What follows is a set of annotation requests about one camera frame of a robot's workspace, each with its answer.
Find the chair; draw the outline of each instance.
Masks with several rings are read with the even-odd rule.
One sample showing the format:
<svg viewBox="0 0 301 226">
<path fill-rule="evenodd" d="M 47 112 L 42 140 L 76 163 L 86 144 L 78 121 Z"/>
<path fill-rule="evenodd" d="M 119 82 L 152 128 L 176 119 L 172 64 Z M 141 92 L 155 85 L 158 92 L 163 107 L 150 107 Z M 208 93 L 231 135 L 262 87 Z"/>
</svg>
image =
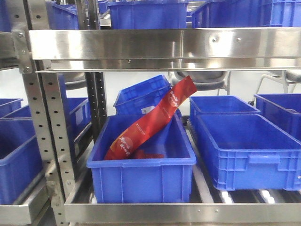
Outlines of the chair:
<svg viewBox="0 0 301 226">
<path fill-rule="evenodd" d="M 230 72 L 226 71 L 192 71 L 192 72 L 169 72 L 168 80 L 172 86 L 177 84 L 186 76 L 190 76 L 198 91 L 215 90 L 217 95 L 220 89 L 227 91 L 230 94 Z"/>
<path fill-rule="evenodd" d="M 269 71 L 273 75 L 264 74 L 262 75 L 259 85 L 257 87 L 256 93 L 258 94 L 260 86 L 262 85 L 263 79 L 270 79 L 275 82 L 281 83 L 283 86 L 284 93 L 293 93 L 296 85 L 298 83 L 301 83 L 301 70 L 290 70 L 290 71 Z M 292 89 L 289 91 L 289 85 L 293 85 Z M 254 105 L 255 97 L 251 101 L 249 101 L 249 104 Z"/>
</svg>

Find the blue plastic crate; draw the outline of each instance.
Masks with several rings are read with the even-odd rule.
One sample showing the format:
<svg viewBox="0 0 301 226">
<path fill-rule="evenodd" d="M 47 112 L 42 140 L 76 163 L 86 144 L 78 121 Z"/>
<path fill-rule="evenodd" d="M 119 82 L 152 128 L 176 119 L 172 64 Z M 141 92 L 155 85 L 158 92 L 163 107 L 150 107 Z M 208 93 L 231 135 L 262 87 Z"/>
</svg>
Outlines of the blue plastic crate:
<svg viewBox="0 0 301 226">
<path fill-rule="evenodd" d="M 112 142 L 138 118 L 108 117 L 95 143 L 87 166 L 92 169 L 97 202 L 188 202 L 196 157 L 177 115 L 169 129 L 163 129 L 139 147 L 165 158 L 103 160 Z"/>
<path fill-rule="evenodd" d="M 113 29 L 186 28 L 188 0 L 108 2 Z"/>
<path fill-rule="evenodd" d="M 197 123 L 217 189 L 301 189 L 301 143 L 261 115 L 203 114 Z"/>
<path fill-rule="evenodd" d="M 0 99 L 0 118 L 21 107 L 23 99 Z"/>
<path fill-rule="evenodd" d="M 119 92 L 114 103 L 116 114 L 145 114 L 152 110 L 170 90 L 170 83 L 158 75 Z"/>
<path fill-rule="evenodd" d="M 225 0 L 208 0 L 192 12 L 192 28 L 225 27 L 228 12 Z"/>
<path fill-rule="evenodd" d="M 301 0 L 261 0 L 260 26 L 300 27 Z"/>
<path fill-rule="evenodd" d="M 68 98 L 70 123 L 74 138 L 89 124 L 91 121 L 90 105 L 87 98 Z M 8 115 L 5 119 L 30 119 L 31 112 L 29 106 L 24 106 Z"/>
<path fill-rule="evenodd" d="M 227 0 L 227 27 L 258 27 L 260 0 Z"/>
<path fill-rule="evenodd" d="M 47 12 L 50 29 L 78 30 L 79 23 L 75 5 L 57 5 L 55 1 L 47 1 Z"/>
<path fill-rule="evenodd" d="M 12 204 L 42 170 L 31 120 L 0 120 L 0 204 Z"/>
<path fill-rule="evenodd" d="M 98 0 L 99 13 L 102 14 L 108 11 L 107 3 L 108 0 Z"/>
<path fill-rule="evenodd" d="M 190 121 L 196 125 L 200 114 L 261 114 L 260 110 L 236 96 L 190 97 Z"/>
<path fill-rule="evenodd" d="M 0 0 L 0 32 L 10 32 L 10 21 L 5 0 Z"/>
<path fill-rule="evenodd" d="M 301 94 L 255 95 L 262 115 L 281 129 L 301 140 Z"/>
</svg>

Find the screw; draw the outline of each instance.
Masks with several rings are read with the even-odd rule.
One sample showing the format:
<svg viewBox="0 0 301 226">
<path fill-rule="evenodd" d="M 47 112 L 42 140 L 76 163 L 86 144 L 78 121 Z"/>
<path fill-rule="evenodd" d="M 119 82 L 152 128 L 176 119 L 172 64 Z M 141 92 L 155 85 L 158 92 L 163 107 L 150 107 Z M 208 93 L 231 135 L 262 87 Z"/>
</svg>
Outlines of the screw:
<svg viewBox="0 0 301 226">
<path fill-rule="evenodd" d="M 24 69 L 24 72 L 25 72 L 25 73 L 29 72 L 29 69 L 30 69 L 30 67 L 26 67 L 26 68 Z"/>
</svg>

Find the red plastic bag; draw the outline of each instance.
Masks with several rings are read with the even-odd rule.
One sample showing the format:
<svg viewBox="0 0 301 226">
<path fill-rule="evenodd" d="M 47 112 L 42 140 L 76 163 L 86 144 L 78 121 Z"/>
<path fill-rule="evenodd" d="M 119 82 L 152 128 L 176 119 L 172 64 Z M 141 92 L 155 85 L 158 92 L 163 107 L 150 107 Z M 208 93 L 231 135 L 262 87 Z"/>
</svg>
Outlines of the red plastic bag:
<svg viewBox="0 0 301 226">
<path fill-rule="evenodd" d="M 110 146 L 104 160 L 128 159 L 150 137 L 163 129 L 178 107 L 197 91 L 190 76 L 177 83 L 149 113 L 122 132 Z"/>
</svg>

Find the white floor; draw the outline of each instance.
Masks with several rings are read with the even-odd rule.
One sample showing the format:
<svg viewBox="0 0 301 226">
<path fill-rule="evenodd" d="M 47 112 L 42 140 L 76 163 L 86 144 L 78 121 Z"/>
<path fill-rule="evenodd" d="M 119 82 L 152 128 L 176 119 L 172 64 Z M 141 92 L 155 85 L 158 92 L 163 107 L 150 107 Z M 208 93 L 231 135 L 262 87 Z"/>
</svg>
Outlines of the white floor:
<svg viewBox="0 0 301 226">
<path fill-rule="evenodd" d="M 252 99 L 261 75 L 265 72 L 260 71 L 238 71 L 232 72 L 230 94 L 240 97 L 245 101 Z M 105 73 L 105 88 L 107 98 L 108 115 L 115 114 L 113 104 L 119 90 L 134 85 L 145 79 L 151 78 L 158 74 L 167 75 L 166 72 L 126 72 L 126 73 Z M 216 95 L 217 91 L 199 91 L 195 96 Z M 260 93 L 283 93 L 280 83 L 265 80 L 261 87 Z M 297 85 L 295 93 L 301 93 L 301 85 Z M 68 97 L 87 97 L 87 90 L 77 89 L 67 92 Z M 23 85 L 22 76 L 18 69 L 0 71 L 0 98 L 23 98 L 23 105 L 27 104 L 26 93 Z M 189 114 L 189 102 L 184 102 L 180 110 L 183 115 Z"/>
</svg>

